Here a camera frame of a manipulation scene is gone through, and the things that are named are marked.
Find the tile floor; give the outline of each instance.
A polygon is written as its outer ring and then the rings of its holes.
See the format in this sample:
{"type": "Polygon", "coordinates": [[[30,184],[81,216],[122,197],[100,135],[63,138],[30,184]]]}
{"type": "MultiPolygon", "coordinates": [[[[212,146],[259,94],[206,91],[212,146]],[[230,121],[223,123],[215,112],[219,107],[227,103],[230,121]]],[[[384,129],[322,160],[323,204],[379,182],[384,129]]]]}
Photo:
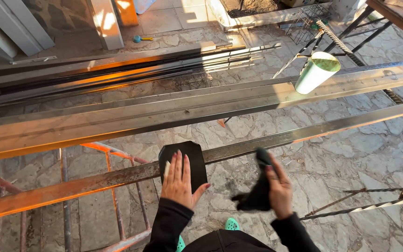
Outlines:
{"type": "MultiPolygon", "coordinates": [[[[147,21],[143,20],[141,26],[122,31],[126,47],[118,50],[119,52],[157,49],[199,41],[244,43],[248,47],[278,40],[283,42],[281,49],[263,53],[265,59],[256,62],[254,66],[213,73],[212,84],[216,86],[269,79],[303,46],[294,45],[283,31],[271,25],[229,33],[222,32],[217,25],[211,26],[210,23],[204,27],[188,28],[182,22],[177,9],[201,6],[197,8],[199,11],[204,6],[196,0],[185,1],[182,6],[179,6],[180,0],[175,0],[177,3],[173,1],[172,7],[167,8],[170,7],[170,3],[164,1],[154,3],[153,10],[144,15],[150,15],[152,19],[154,13],[172,14],[172,17],[178,20],[178,25],[175,21],[169,26],[162,26],[159,22],[149,22],[145,25],[147,21]],[[149,32],[155,32],[153,34],[155,40],[133,43],[129,36],[140,32],[145,35],[152,35],[149,32]]],[[[187,14],[190,13],[195,13],[195,16],[199,17],[195,9],[187,12],[187,14]]],[[[154,18],[155,22],[161,20],[160,17],[154,18]]],[[[187,17],[187,20],[193,19],[191,15],[187,17]]],[[[57,37],[57,46],[38,56],[48,53],[69,57],[113,53],[103,52],[99,48],[97,37],[94,39],[87,35],[86,33],[66,34],[63,37],[57,37]],[[84,44],[80,44],[79,49],[76,49],[75,45],[69,43],[70,38],[74,41],[77,39],[84,41],[84,44]]],[[[344,41],[353,47],[366,37],[366,35],[360,35],[344,41]]],[[[328,43],[329,40],[325,39],[320,48],[324,49],[328,43]]],[[[358,56],[368,64],[403,60],[403,32],[397,27],[390,27],[364,46],[358,56]]],[[[345,57],[341,57],[340,60],[343,68],[355,67],[345,57]]],[[[295,60],[282,72],[281,77],[298,74],[303,64],[303,60],[295,60]]],[[[176,87],[172,81],[147,83],[17,108],[2,112],[0,116],[175,91],[176,87]]],[[[397,88],[396,92],[403,97],[403,87],[397,88]]],[[[153,161],[157,160],[157,154],[165,144],[193,140],[203,149],[209,149],[393,105],[394,103],[383,92],[376,91],[233,117],[226,128],[222,128],[215,121],[204,122],[106,140],[103,143],[153,161]]],[[[71,179],[106,172],[103,153],[81,146],[69,147],[67,151],[71,179]]],[[[291,162],[287,164],[285,160],[284,167],[293,183],[293,208],[300,215],[304,215],[343,197],[345,195],[343,190],[403,186],[403,117],[278,147],[271,152],[279,161],[290,155],[288,159],[291,162]]],[[[56,184],[60,182],[57,157],[57,151],[49,151],[0,160],[0,175],[8,181],[17,179],[14,184],[25,190],[56,184]]],[[[123,169],[130,167],[130,163],[114,158],[113,167],[123,169]]],[[[252,155],[210,164],[207,166],[207,175],[212,187],[200,200],[194,218],[182,233],[186,243],[221,228],[228,217],[234,217],[244,232],[248,232],[278,252],[287,251],[269,225],[274,218],[272,213],[237,212],[234,204],[229,201],[232,194],[248,191],[256,180],[258,171],[252,155]]],[[[154,181],[159,194],[160,179],[154,181]]],[[[153,222],[158,204],[154,184],[152,180],[148,180],[141,182],[140,185],[148,217],[153,222]]],[[[129,185],[118,188],[118,197],[126,233],[135,235],[144,231],[145,225],[142,221],[136,187],[129,185]]],[[[397,193],[390,192],[359,194],[330,207],[325,212],[396,198],[397,193]]],[[[108,192],[99,192],[72,200],[74,251],[97,251],[119,240],[115,213],[108,210],[112,206],[110,200],[111,195],[108,192]]],[[[64,250],[61,204],[31,210],[28,212],[28,218],[30,231],[28,251],[64,250]]],[[[403,205],[308,220],[304,222],[304,225],[321,251],[403,252],[403,205]]],[[[3,234],[3,251],[17,251],[19,214],[3,218],[3,234]]],[[[147,240],[135,244],[129,250],[142,251],[146,242],[147,240]]]]}

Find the woman's right hand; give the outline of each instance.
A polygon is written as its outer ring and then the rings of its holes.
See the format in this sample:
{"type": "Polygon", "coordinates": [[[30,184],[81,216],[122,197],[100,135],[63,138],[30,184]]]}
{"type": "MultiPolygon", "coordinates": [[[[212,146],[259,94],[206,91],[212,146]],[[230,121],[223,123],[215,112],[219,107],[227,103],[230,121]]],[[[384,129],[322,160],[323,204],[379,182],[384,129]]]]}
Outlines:
{"type": "Polygon", "coordinates": [[[266,166],[266,175],[270,182],[270,192],[268,195],[270,198],[270,206],[274,210],[277,219],[283,220],[293,214],[292,185],[281,165],[270,153],[268,153],[268,155],[274,167],[273,169],[271,165],[266,166]]]}

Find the wire mesh basket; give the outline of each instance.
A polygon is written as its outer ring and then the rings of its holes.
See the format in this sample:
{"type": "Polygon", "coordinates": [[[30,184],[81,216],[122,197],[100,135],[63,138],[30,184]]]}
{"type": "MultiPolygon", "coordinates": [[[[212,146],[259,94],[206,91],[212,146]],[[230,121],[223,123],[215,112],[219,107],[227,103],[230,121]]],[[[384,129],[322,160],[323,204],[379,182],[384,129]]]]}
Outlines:
{"type": "Polygon", "coordinates": [[[330,12],[319,4],[302,8],[298,11],[296,21],[290,24],[286,35],[297,45],[309,41],[319,31],[316,21],[321,20],[327,25],[330,15],[330,12]]]}
{"type": "Polygon", "coordinates": [[[209,73],[195,73],[175,78],[176,86],[180,91],[199,88],[210,88],[212,76],[209,73]]]}

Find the black cloth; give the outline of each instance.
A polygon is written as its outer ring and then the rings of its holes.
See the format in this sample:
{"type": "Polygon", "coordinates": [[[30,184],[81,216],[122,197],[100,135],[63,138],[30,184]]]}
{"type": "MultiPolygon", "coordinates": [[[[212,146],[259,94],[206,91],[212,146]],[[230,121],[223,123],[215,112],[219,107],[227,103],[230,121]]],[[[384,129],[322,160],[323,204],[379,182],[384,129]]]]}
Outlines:
{"type": "MultiPolygon", "coordinates": [[[[143,252],[175,252],[178,238],[194,212],[170,199],[160,199],[150,242],[143,252]]],[[[271,226],[290,252],[320,252],[310,239],[296,213],[271,226]]],[[[264,243],[242,231],[217,230],[186,245],[183,252],[274,252],[264,243]]]]}
{"type": "Polygon", "coordinates": [[[239,193],[231,198],[232,201],[238,201],[237,209],[243,211],[259,210],[269,211],[270,199],[268,194],[270,192],[270,183],[265,172],[265,167],[271,164],[270,156],[268,152],[261,147],[256,149],[257,165],[261,171],[256,184],[253,186],[249,193],[239,193]]]}

